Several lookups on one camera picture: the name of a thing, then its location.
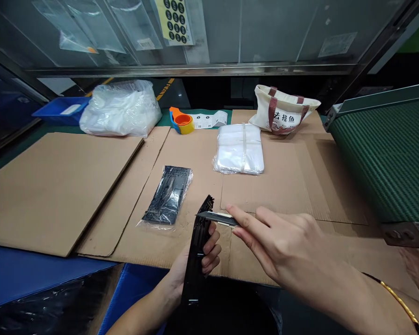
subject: bag of white items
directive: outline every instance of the bag of white items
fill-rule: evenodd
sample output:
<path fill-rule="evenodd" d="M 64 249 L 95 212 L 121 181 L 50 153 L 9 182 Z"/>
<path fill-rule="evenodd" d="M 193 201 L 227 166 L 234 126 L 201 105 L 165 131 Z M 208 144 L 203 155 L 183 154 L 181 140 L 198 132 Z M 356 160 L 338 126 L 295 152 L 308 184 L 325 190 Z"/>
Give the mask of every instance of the bag of white items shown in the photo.
<path fill-rule="evenodd" d="M 289 95 L 276 87 L 257 85 L 257 113 L 249 123 L 275 135 L 288 135 L 298 128 L 303 120 L 321 105 L 315 99 Z"/>
<path fill-rule="evenodd" d="M 245 123 L 220 127 L 214 170 L 224 174 L 264 172 L 261 129 Z"/>
<path fill-rule="evenodd" d="M 147 138 L 161 117 L 152 83 L 133 80 L 97 86 L 79 127 L 93 135 Z"/>

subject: canvas tote bag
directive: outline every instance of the canvas tote bag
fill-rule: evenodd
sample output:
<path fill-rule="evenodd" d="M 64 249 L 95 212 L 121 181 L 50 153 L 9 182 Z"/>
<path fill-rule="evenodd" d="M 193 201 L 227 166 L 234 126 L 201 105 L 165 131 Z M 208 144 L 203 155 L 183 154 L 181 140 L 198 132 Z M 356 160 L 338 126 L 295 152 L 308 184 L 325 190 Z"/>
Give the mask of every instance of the canvas tote bag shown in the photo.
<path fill-rule="evenodd" d="M 288 135 L 321 105 L 315 99 L 289 95 L 276 87 L 256 85 L 257 113 L 249 123 L 276 135 Z"/>

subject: yellow stripe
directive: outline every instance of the yellow stripe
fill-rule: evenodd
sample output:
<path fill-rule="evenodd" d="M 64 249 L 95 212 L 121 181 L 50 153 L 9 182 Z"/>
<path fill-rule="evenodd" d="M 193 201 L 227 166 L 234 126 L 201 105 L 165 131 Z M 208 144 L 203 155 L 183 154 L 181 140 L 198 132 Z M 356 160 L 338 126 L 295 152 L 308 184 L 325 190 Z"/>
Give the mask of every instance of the yellow stripe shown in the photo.
<path fill-rule="evenodd" d="M 113 77 L 107 78 L 107 79 L 106 79 L 106 80 L 105 80 L 102 84 L 100 84 L 100 85 L 106 85 L 106 84 L 108 84 L 109 82 L 111 82 L 113 79 L 114 79 Z M 93 93 L 93 90 L 92 90 L 92 91 L 90 91 L 90 92 L 88 92 L 85 96 L 86 96 L 86 97 L 92 96 L 92 93 Z"/>
<path fill-rule="evenodd" d="M 162 96 L 166 93 L 166 90 L 169 88 L 169 86 L 171 86 L 171 84 L 174 82 L 174 79 L 175 78 L 171 78 L 171 79 L 169 79 L 169 81 L 168 81 L 168 84 L 169 85 L 166 85 L 165 87 L 163 87 L 163 89 L 160 91 L 160 94 L 158 94 L 157 95 L 157 101 L 159 101 L 161 98 L 162 98 Z"/>

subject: left hand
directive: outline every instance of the left hand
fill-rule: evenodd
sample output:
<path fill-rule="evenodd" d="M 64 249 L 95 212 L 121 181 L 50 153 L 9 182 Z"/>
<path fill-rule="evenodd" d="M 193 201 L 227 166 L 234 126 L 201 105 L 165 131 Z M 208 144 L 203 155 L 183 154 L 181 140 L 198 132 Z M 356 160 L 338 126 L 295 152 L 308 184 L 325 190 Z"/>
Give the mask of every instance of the left hand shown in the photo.
<path fill-rule="evenodd" d="M 209 226 L 209 234 L 211 237 L 203 247 L 203 253 L 205 253 L 206 256 L 202 258 L 202 272 L 205 275 L 208 275 L 220 263 L 218 255 L 222 251 L 222 247 L 219 244 L 216 244 L 220 237 L 220 233 L 216 228 L 217 225 L 212 222 Z M 172 294 L 172 297 L 177 299 L 177 302 L 182 297 L 186 265 L 188 264 L 189 247 L 190 241 L 186 243 L 186 246 L 177 256 L 174 264 L 172 264 L 171 270 L 162 279 L 163 284 L 165 284 L 167 290 Z"/>

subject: gold bracelet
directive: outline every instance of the gold bracelet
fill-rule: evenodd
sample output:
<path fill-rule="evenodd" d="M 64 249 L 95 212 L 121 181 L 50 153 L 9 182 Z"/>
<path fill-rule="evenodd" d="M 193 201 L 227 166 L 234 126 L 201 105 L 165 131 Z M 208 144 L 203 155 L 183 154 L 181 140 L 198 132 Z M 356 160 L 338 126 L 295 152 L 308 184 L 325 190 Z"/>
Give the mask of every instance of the gold bracelet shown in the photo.
<path fill-rule="evenodd" d="M 404 301 L 402 299 L 399 298 L 399 296 L 396 294 L 396 292 L 393 291 L 393 289 L 391 287 L 389 287 L 388 285 L 386 285 L 383 281 L 381 281 L 380 279 L 377 279 L 374 276 L 371 276 L 365 272 L 362 272 L 364 275 L 368 276 L 369 278 L 375 280 L 376 282 L 378 282 L 380 285 L 382 285 L 384 288 L 386 288 L 386 290 L 391 293 L 391 295 L 399 302 L 399 304 L 404 308 L 405 312 L 408 314 L 408 316 L 410 317 L 411 321 L 414 324 L 414 328 L 416 329 L 418 335 L 419 335 L 419 321 L 418 319 L 416 319 L 416 317 L 414 316 L 414 313 L 408 308 L 408 306 L 404 303 Z"/>

